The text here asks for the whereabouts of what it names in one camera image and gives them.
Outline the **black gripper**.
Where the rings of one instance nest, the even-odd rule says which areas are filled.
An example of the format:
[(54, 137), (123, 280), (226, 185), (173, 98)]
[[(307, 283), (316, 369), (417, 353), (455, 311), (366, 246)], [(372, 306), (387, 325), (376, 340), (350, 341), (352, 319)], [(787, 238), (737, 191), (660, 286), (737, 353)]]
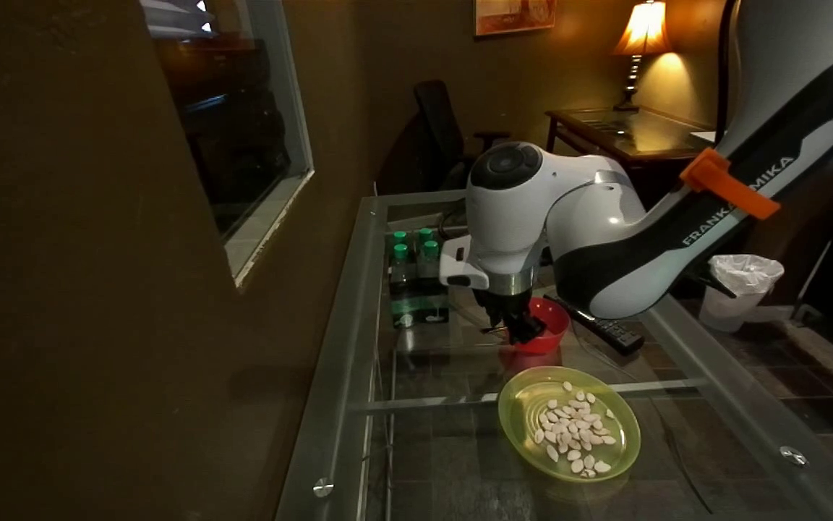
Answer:
[(489, 314), (491, 325), (505, 325), (505, 341), (508, 345), (524, 341), (524, 330), (515, 330), (515, 328), (527, 328), (527, 340), (534, 340), (547, 330), (544, 322), (530, 317), (530, 293), (521, 293), (521, 295), (485, 293), (483, 311)]

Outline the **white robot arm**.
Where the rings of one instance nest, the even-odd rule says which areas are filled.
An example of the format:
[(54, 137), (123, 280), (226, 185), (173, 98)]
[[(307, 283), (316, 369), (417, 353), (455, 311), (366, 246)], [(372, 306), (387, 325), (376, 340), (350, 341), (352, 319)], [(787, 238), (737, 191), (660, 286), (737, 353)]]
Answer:
[(744, 220), (781, 212), (781, 195), (833, 159), (833, 65), (737, 147), (705, 147), (656, 204), (602, 153), (562, 157), (530, 143), (485, 150), (465, 185), (465, 233), (443, 243), (440, 280), (485, 298), (530, 340), (527, 302), (550, 267), (566, 306), (598, 322), (650, 311)]

